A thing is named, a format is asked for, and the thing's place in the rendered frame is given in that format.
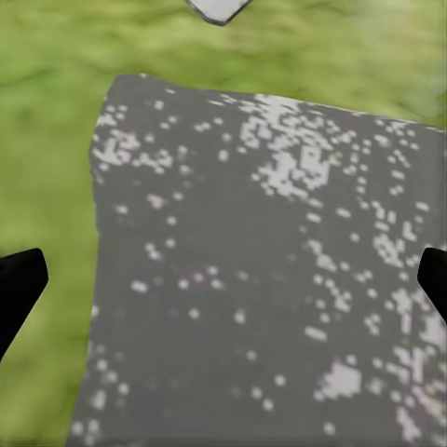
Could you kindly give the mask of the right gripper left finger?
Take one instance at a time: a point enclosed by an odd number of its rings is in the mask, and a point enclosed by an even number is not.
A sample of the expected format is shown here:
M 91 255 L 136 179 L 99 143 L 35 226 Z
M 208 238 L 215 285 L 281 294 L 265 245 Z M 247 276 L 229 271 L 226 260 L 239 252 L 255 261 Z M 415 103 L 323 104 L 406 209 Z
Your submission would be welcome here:
M 0 258 L 0 359 L 48 283 L 41 249 Z

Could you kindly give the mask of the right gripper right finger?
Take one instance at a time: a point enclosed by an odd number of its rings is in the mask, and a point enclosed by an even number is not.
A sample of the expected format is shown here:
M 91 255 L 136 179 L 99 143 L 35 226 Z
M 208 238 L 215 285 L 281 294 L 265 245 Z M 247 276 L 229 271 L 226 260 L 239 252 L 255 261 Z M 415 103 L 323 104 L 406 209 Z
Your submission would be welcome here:
M 426 248 L 417 279 L 447 323 L 447 251 Z

